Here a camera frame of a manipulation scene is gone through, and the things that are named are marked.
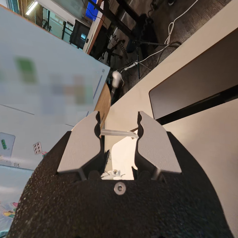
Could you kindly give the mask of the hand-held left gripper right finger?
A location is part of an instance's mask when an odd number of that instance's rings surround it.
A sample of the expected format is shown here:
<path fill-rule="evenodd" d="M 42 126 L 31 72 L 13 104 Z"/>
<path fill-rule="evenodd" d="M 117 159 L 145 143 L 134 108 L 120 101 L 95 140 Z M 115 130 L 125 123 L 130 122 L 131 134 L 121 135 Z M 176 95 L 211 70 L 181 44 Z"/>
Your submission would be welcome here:
<path fill-rule="evenodd" d="M 163 172 L 181 174 L 182 170 L 164 127 L 143 111 L 138 112 L 137 124 L 137 178 L 143 172 L 149 174 L 151 180 L 158 180 Z"/>

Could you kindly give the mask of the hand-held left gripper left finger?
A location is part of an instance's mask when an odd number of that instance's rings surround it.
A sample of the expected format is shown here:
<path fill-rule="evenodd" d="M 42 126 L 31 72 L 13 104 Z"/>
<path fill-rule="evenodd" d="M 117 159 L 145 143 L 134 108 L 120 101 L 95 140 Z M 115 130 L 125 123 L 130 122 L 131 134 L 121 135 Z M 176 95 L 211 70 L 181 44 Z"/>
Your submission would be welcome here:
<path fill-rule="evenodd" d="M 94 111 L 71 130 L 57 173 L 77 172 L 81 180 L 104 172 L 104 148 L 100 138 L 100 112 Z"/>

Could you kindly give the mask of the white printed instruction paper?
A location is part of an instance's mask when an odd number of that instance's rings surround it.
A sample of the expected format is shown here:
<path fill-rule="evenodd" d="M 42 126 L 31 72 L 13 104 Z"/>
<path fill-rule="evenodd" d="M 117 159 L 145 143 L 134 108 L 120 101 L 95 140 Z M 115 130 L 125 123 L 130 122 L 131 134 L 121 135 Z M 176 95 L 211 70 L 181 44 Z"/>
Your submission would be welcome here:
<path fill-rule="evenodd" d="M 109 67 L 0 6 L 0 237 L 27 179 L 94 109 Z"/>

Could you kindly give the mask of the wooden divider panel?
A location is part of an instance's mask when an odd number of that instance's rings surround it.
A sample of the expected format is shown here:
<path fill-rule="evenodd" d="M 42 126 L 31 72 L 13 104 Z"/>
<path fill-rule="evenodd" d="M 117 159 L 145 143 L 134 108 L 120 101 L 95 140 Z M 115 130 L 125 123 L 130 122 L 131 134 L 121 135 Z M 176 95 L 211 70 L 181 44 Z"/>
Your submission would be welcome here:
<path fill-rule="evenodd" d="M 105 82 L 99 99 L 97 101 L 95 111 L 100 112 L 100 129 L 103 129 L 107 115 L 111 107 L 111 94 L 107 83 Z"/>

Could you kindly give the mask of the white power strip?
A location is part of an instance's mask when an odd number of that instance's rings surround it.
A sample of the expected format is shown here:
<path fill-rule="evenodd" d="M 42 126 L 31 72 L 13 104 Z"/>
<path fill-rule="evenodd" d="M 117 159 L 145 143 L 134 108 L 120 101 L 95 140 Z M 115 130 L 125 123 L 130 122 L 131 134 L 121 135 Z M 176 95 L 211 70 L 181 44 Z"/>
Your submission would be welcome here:
<path fill-rule="evenodd" d="M 137 61 L 136 61 L 136 62 L 133 62 L 133 63 L 130 64 L 129 66 L 125 67 L 123 70 L 126 71 L 126 70 L 128 70 L 128 69 L 130 69 L 130 68 L 132 68 L 132 67 L 134 67 L 134 66 L 137 66 L 137 65 L 138 65 L 138 62 L 137 62 Z"/>

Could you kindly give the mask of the black tripod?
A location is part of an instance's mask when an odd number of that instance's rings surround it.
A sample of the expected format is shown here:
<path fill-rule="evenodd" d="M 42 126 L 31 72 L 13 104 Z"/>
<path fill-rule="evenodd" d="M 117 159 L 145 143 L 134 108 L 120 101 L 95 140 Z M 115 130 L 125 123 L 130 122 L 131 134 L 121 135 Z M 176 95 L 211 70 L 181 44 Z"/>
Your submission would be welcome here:
<path fill-rule="evenodd" d="M 145 61 L 146 59 L 148 59 L 149 57 L 155 55 L 155 54 L 158 54 L 158 53 L 161 53 L 159 58 L 157 59 L 156 61 L 156 65 L 158 65 L 159 63 L 159 60 L 163 54 L 163 52 L 167 49 L 167 48 L 175 48 L 177 49 L 179 46 L 182 45 L 181 42 L 179 41 L 175 41 L 175 42 L 172 42 L 172 43 L 169 43 L 169 44 L 161 44 L 161 43 L 154 43 L 154 42 L 146 42 L 146 41 L 135 41 L 135 45 L 136 45 L 136 54 L 137 54 L 137 60 L 132 62 L 132 64 L 135 64 L 137 63 L 137 69 L 138 69 L 138 78 L 140 79 L 140 67 L 139 65 L 142 65 L 144 67 L 146 67 L 145 65 L 142 64 L 143 61 Z M 163 46 L 163 48 L 151 55 L 149 55 L 147 58 L 143 59 L 142 61 L 139 61 L 139 53 L 138 53 L 138 47 L 140 47 L 141 45 L 153 45 L 153 46 Z"/>

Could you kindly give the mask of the blue plastic bin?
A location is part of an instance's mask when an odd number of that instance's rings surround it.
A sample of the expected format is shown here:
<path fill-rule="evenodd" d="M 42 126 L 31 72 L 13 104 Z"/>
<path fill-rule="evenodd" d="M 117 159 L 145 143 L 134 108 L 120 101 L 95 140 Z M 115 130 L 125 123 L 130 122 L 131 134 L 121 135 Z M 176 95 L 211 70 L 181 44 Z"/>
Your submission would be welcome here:
<path fill-rule="evenodd" d="M 98 10 L 94 7 L 94 5 L 91 2 L 88 2 L 86 5 L 87 9 L 85 12 L 85 16 L 92 21 L 95 21 L 97 18 Z"/>

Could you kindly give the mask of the ceiling tube light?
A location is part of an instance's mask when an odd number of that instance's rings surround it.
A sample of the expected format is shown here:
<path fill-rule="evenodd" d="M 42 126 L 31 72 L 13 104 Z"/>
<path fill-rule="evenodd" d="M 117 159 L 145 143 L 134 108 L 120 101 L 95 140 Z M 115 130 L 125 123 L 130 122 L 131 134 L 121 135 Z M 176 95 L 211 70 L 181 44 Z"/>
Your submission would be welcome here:
<path fill-rule="evenodd" d="M 27 6 L 26 12 L 25 12 L 25 16 L 30 16 L 31 14 L 35 14 L 36 15 L 36 8 L 38 6 L 38 2 L 37 1 L 32 1 L 32 3 L 30 3 Z"/>

